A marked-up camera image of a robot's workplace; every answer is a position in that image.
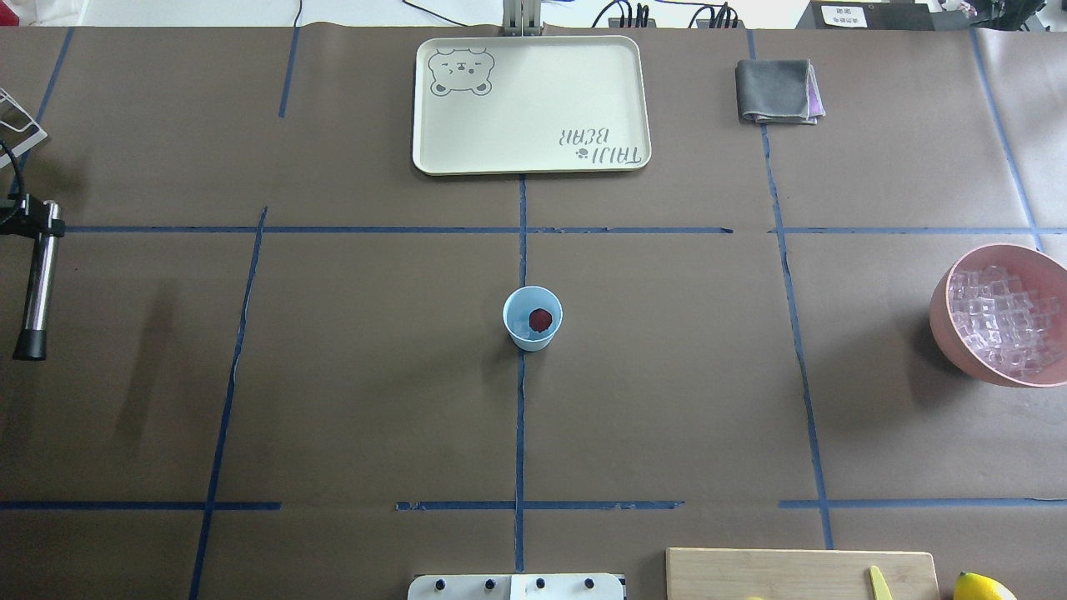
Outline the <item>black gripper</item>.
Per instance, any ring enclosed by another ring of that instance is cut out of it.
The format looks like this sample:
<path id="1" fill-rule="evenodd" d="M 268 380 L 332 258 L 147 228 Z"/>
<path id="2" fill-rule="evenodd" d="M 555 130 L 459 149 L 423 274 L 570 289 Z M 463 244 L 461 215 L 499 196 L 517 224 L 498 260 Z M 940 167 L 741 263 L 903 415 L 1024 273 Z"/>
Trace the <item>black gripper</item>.
<path id="1" fill-rule="evenodd" d="M 29 193 L 10 193 L 3 200 L 1 235 L 27 238 L 62 238 L 68 232 L 57 202 L 39 200 Z"/>

